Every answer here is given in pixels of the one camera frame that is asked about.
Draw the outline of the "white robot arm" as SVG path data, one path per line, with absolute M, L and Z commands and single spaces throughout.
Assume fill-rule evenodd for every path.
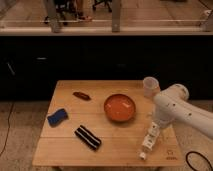
M 153 121 L 164 129 L 179 120 L 213 139 L 213 113 L 188 103 L 188 98 L 189 91 L 182 84 L 173 84 L 157 93 Z

